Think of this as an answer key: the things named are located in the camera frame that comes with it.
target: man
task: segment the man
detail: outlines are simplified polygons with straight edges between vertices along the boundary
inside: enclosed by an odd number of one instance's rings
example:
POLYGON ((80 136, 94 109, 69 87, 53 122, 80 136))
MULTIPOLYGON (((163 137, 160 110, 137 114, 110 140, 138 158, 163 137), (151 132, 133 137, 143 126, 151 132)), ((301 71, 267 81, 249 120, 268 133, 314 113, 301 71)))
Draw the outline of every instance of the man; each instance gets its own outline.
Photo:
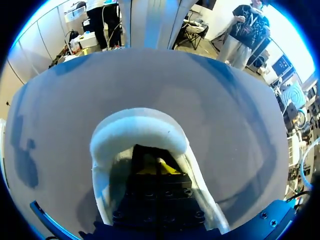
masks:
POLYGON ((270 37, 269 21, 261 9, 268 5, 266 0, 252 0, 251 5, 240 5, 234 11, 231 32, 227 37, 218 61, 245 69, 254 50, 264 38, 270 37))
POLYGON ((115 4, 103 7, 105 0, 88 0, 86 13, 90 18, 90 25, 94 30, 96 40, 102 51, 106 51, 108 44, 104 33, 104 22, 108 25, 108 36, 110 38, 110 48, 118 45, 120 39, 119 18, 115 4))

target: yellow component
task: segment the yellow component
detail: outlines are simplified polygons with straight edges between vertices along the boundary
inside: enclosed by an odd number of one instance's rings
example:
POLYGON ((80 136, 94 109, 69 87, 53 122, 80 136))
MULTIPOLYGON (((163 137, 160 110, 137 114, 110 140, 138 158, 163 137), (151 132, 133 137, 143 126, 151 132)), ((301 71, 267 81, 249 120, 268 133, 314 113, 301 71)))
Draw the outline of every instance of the yellow component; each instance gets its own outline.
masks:
POLYGON ((143 165, 144 165, 144 169, 137 172, 137 174, 152 174, 152 175, 157 174, 156 160, 150 154, 145 154, 143 156, 143 165))
POLYGON ((174 168, 167 165, 164 160, 160 161, 160 163, 161 163, 161 174, 172 174, 172 175, 181 174, 174 168))
POLYGON ((157 174, 157 169, 155 165, 148 165, 144 167, 141 171, 137 172, 137 174, 151 174, 151 175, 156 175, 157 174))
POLYGON ((167 165, 166 162, 161 158, 157 158, 157 160, 155 162, 155 159, 152 156, 145 155, 143 160, 144 160, 144 169, 139 171, 137 174, 156 175, 157 174, 156 162, 158 164, 161 164, 160 170, 161 170, 161 174, 163 174, 163 175, 166 175, 166 174, 172 174, 172 175, 181 174, 180 172, 178 172, 174 168, 172 168, 169 165, 167 165))

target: white foam pad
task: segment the white foam pad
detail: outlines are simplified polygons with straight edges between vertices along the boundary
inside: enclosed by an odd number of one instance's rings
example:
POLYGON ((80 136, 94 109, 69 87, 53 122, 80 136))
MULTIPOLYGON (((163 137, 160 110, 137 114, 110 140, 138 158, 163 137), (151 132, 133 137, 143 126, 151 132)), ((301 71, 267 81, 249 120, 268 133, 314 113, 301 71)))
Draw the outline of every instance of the white foam pad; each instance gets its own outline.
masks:
POLYGON ((122 164, 123 159, 131 158, 136 144, 166 149, 178 158, 186 152, 189 142, 172 117, 154 109, 126 109, 105 118, 96 127, 90 143, 94 196, 105 224, 113 224, 116 206, 115 196, 110 193, 113 163, 122 164))
POLYGON ((107 168, 115 155, 136 144, 166 149, 179 156, 186 152, 189 143, 179 124, 167 114, 133 108, 117 112, 97 126, 90 152, 97 166, 107 168))

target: wire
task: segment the wire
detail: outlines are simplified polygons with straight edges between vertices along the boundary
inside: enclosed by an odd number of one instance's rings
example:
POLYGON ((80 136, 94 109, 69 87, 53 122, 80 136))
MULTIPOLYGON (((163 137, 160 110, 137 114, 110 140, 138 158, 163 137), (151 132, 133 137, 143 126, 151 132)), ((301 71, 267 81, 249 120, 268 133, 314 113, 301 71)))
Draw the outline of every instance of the wire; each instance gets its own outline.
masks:
POLYGON ((72 53, 72 50, 71 50, 71 48, 70 48, 69 42, 67 43, 67 35, 68 35, 69 33, 71 33, 72 31, 73 31, 73 29, 72 29, 71 31, 68 31, 68 32, 66 33, 66 35, 64 36, 64 42, 65 42, 65 44, 67 45, 67 47, 68 47, 69 52, 70 52, 71 55, 73 55, 73 53, 72 53))
POLYGON ((302 195, 306 195, 306 194, 310 195, 310 194, 311 194, 311 191, 302 191, 302 192, 299 192, 298 194, 296 194, 296 195, 290 197, 289 199, 287 199, 285 202, 288 203, 288 202, 290 202, 291 200, 296 199, 296 198, 298 198, 298 197, 300 197, 300 196, 302 196, 302 195))
POLYGON ((108 50, 109 50, 109 46, 110 46, 110 40, 111 40, 112 36, 114 35, 115 30, 117 29, 117 27, 119 27, 121 25, 121 23, 122 23, 122 21, 119 22, 119 24, 114 28, 114 30, 113 30, 113 32, 112 32, 112 34, 111 34, 111 36, 110 36, 110 38, 108 40, 108 50))
POLYGON ((284 110, 283 110, 282 116, 285 115, 285 112, 287 111, 287 108, 289 107, 290 103, 292 103, 292 100, 291 100, 291 99, 288 100, 288 103, 286 104, 286 106, 285 106, 285 108, 284 108, 284 110))
POLYGON ((107 7, 107 6, 103 6, 103 8, 102 8, 102 25, 103 25, 103 35, 104 35, 104 38, 105 38, 105 41, 106 41, 106 47, 109 50, 109 43, 107 41, 107 36, 106 36, 106 31, 105 31, 105 18, 104 18, 105 7, 107 7))
POLYGON ((307 158, 308 153, 310 152, 310 150, 312 148, 314 148, 316 145, 318 145, 320 143, 320 137, 318 137, 305 151, 302 159, 301 159, 301 163, 300 163, 300 176, 302 178, 303 184, 310 190, 312 190, 313 185, 307 180, 305 173, 304 173, 304 164, 305 164, 305 160, 307 158))

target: black mechanical part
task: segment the black mechanical part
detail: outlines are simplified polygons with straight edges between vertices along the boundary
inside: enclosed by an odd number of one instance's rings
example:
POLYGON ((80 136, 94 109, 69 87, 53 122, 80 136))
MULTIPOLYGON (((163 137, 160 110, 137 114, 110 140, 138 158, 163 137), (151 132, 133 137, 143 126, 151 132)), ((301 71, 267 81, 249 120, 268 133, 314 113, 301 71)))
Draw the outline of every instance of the black mechanical part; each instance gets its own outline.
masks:
POLYGON ((115 227, 146 231, 180 231, 202 226, 205 215, 193 196, 192 181, 183 173, 167 150, 136 145, 133 149, 131 173, 124 195, 116 213, 115 227), (153 159, 154 172, 141 173, 146 167, 145 156, 153 159), (162 174, 162 163, 173 168, 173 173, 162 174))

